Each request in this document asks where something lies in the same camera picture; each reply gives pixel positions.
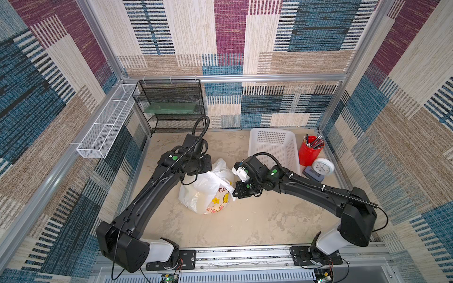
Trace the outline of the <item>white plastic bag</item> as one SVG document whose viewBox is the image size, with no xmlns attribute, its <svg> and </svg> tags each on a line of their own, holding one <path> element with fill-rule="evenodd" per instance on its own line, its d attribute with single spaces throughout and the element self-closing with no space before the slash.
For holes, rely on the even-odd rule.
<svg viewBox="0 0 453 283">
<path fill-rule="evenodd" d="M 217 213 L 237 200 L 233 196 L 234 174 L 224 159 L 219 158 L 212 170 L 190 176 L 188 185 L 181 185 L 178 199 L 190 211 L 199 215 Z"/>
</svg>

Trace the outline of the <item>white perforated plastic basket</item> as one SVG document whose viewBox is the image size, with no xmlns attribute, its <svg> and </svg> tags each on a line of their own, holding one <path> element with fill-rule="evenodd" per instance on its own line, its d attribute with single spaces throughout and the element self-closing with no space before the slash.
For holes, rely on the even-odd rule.
<svg viewBox="0 0 453 283">
<path fill-rule="evenodd" d="M 248 155 L 259 152 L 272 154 L 283 167 L 301 175 L 297 140 L 293 132 L 282 129 L 251 129 Z"/>
</svg>

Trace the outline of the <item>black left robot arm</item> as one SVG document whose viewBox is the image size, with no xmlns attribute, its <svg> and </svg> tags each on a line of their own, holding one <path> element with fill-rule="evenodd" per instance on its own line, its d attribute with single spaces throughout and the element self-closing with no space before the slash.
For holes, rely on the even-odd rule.
<svg viewBox="0 0 453 283">
<path fill-rule="evenodd" d="M 128 207 L 110 223 L 100 223 L 96 229 L 100 251 L 114 266 L 134 273 L 151 262 L 158 262 L 165 268 L 175 268 L 179 264 L 179 246 L 175 242 L 166 238 L 146 242 L 142 235 L 173 187 L 186 175 L 211 169 L 210 157 L 204 156 L 206 144 L 202 136 L 187 134 L 183 145 L 160 157 L 149 181 Z"/>
</svg>

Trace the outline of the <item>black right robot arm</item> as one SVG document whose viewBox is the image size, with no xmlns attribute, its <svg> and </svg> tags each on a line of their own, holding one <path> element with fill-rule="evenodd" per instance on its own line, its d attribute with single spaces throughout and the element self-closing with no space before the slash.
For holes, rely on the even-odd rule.
<svg viewBox="0 0 453 283">
<path fill-rule="evenodd" d="M 326 186 L 282 167 L 279 162 L 269 168 L 258 157 L 254 154 L 234 165 L 232 172 L 239 178 L 234 197 L 259 197 L 264 191 L 274 191 L 306 200 L 340 220 L 329 231 L 318 232 L 310 245 L 290 247 L 296 266 L 320 268 L 341 264 L 340 249 L 348 245 L 362 248 L 369 245 L 379 206 L 369 200 L 364 190 Z"/>
</svg>

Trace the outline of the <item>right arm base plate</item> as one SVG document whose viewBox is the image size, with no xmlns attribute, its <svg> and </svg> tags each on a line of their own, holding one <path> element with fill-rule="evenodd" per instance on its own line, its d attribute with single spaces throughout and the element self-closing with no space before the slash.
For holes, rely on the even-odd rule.
<svg viewBox="0 0 453 283">
<path fill-rule="evenodd" d="M 325 255 L 316 248 L 311 248 L 311 246 L 291 246 L 289 251 L 295 266 L 320 268 L 330 264 L 343 264 L 339 251 L 335 251 L 331 255 Z"/>
</svg>

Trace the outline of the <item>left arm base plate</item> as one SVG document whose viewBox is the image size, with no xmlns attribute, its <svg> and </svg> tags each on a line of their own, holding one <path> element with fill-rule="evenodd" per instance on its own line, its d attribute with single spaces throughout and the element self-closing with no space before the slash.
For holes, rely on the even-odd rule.
<svg viewBox="0 0 453 283">
<path fill-rule="evenodd" d="M 146 271 L 175 271 L 177 268 L 184 270 L 194 270 L 197 259 L 196 250 L 178 250 L 173 252 L 170 259 L 166 262 L 148 262 Z"/>
</svg>

